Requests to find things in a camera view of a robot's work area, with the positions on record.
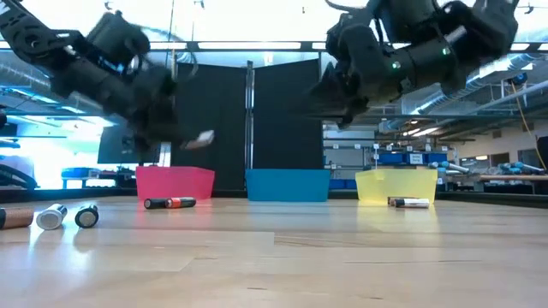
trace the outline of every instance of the aa battery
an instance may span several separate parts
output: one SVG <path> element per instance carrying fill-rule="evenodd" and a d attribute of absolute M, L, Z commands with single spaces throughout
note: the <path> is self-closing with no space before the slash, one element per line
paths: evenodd
<path fill-rule="evenodd" d="M 430 206 L 430 200 L 424 198 L 393 198 L 390 205 L 396 208 L 427 209 Z"/>
<path fill-rule="evenodd" d="M 0 230 L 9 228 L 26 228 L 33 223 L 33 208 L 0 208 Z"/>
<path fill-rule="evenodd" d="M 36 217 L 36 223 L 44 230 L 53 230 L 63 224 L 63 219 L 67 215 L 67 208 L 64 205 L 54 204 L 42 211 Z"/>
<path fill-rule="evenodd" d="M 167 201 L 168 209 L 181 209 L 193 207 L 196 205 L 196 199 L 185 197 L 185 198 L 169 198 Z"/>
<path fill-rule="evenodd" d="M 147 210 L 165 209 L 167 204 L 168 199 L 166 198 L 148 198 L 144 203 Z"/>
<path fill-rule="evenodd" d="M 95 204 L 83 205 L 78 209 L 74 221 L 80 228 L 92 228 L 99 220 L 99 212 Z"/>

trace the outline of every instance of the yellow bin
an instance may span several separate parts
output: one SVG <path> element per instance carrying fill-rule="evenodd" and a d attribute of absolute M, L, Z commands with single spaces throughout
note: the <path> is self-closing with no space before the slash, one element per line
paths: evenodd
<path fill-rule="evenodd" d="M 388 197 L 427 198 L 434 203 L 435 169 L 375 169 L 358 172 L 358 197 L 364 205 L 387 205 Z"/>

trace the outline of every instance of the table surface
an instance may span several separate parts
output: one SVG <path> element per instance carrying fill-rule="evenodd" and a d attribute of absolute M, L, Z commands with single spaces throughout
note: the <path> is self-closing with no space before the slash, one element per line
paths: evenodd
<path fill-rule="evenodd" d="M 99 207 L 78 229 L 76 208 Z M 63 227 L 0 231 L 2 307 L 545 307 L 548 211 L 214 199 L 73 200 Z M 5 207 L 43 204 L 7 204 Z"/>

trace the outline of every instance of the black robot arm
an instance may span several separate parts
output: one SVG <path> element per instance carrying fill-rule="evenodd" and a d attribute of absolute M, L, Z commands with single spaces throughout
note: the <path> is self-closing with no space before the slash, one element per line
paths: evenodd
<path fill-rule="evenodd" d="M 150 41 L 120 12 L 105 13 L 84 37 L 75 30 L 52 30 L 19 0 L 0 1 L 0 33 L 12 51 L 51 81 L 51 91 L 68 97 L 79 92 L 116 113 L 135 131 L 141 150 L 169 141 L 184 146 L 173 95 L 176 83 L 164 66 L 146 59 Z M 132 68 L 137 58 L 138 65 Z"/>
<path fill-rule="evenodd" d="M 475 69 L 508 54 L 517 33 L 519 0 L 370 0 L 345 10 L 327 33 L 328 65 L 308 112 L 338 119 L 339 127 L 372 104 L 386 104 L 435 83 L 445 93 L 462 89 Z M 375 21 L 377 37 L 370 28 Z M 388 38 L 381 32 L 381 23 Z M 395 48 L 391 43 L 406 43 Z"/>

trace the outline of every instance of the ceiling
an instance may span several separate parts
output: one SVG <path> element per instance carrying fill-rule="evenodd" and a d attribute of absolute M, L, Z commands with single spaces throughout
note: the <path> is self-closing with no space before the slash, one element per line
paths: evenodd
<path fill-rule="evenodd" d="M 203 6 L 198 0 L 155 0 L 149 3 L 135 5 L 135 0 L 113 0 L 111 6 L 120 9 L 124 17 L 133 23 L 158 29 L 170 30 L 177 36 L 186 40 L 215 40 L 215 41 L 289 41 L 289 40 L 324 40 L 325 32 L 338 21 L 340 12 L 329 8 L 324 0 L 204 0 Z M 345 5 L 364 5 L 366 1 L 336 1 Z M 464 1 L 471 5 L 474 1 Z M 173 7 L 173 22 L 170 22 Z M 527 7 L 530 4 L 535 9 L 530 13 Z M 96 24 L 100 16 L 105 12 L 104 0 L 24 0 L 25 7 L 35 14 L 48 27 L 56 29 L 78 29 L 87 34 Z M 546 0 L 521 0 L 521 6 L 516 12 L 516 19 L 520 23 L 516 41 L 546 41 L 548 33 L 545 33 L 545 19 L 548 17 L 548 2 Z M 151 36 L 151 40 L 158 41 L 165 38 Z M 274 53 L 271 55 L 273 64 L 284 62 L 302 61 L 316 57 L 314 54 L 298 53 Z M 152 57 L 165 58 L 165 54 L 157 54 Z M 253 60 L 260 66 L 263 63 L 264 53 L 237 52 L 232 54 L 209 53 L 199 55 L 200 63 L 243 66 L 247 60 Z M 533 70 L 529 74 L 529 84 L 534 85 L 548 80 L 545 59 L 537 59 L 533 62 Z M 487 86 L 438 108 L 432 115 L 466 114 L 463 106 L 477 108 L 482 104 L 490 103 L 501 97 L 500 79 L 491 76 Z M 59 98 L 48 91 L 48 80 L 36 69 L 18 60 L 10 52 L 0 53 L 0 85 L 4 91 L 1 93 L 0 104 L 9 108 L 11 112 L 18 112 L 21 116 L 13 117 L 10 121 L 26 121 L 26 113 L 52 113 L 79 117 L 80 112 L 86 112 L 91 116 L 98 115 L 100 108 L 93 101 L 75 95 L 71 98 Z M 507 86 L 503 89 L 504 95 L 511 92 Z M 410 106 L 418 106 L 438 95 L 439 86 L 431 86 L 421 89 L 404 97 L 401 101 L 386 104 L 369 111 L 369 118 L 357 119 L 357 125 L 377 126 L 386 118 L 391 121 L 390 115 L 408 113 Z M 548 99 L 544 99 L 542 91 L 533 92 L 528 100 L 528 108 L 535 115 L 543 115 L 541 108 Z M 500 114 L 501 116 L 516 115 L 519 112 L 515 101 L 508 101 L 493 108 L 485 109 L 480 114 Z M 45 121 L 50 125 L 63 126 L 67 118 L 49 116 Z M 432 127 L 436 121 L 423 120 L 411 124 L 404 121 L 399 131 L 388 132 L 398 135 L 406 130 L 417 127 Z M 489 127 L 496 127 L 495 121 L 481 122 Z M 466 131 L 470 127 L 470 121 L 451 121 L 447 125 L 438 127 L 433 135 L 453 136 L 454 132 Z M 457 134 L 464 138 L 469 133 Z"/>

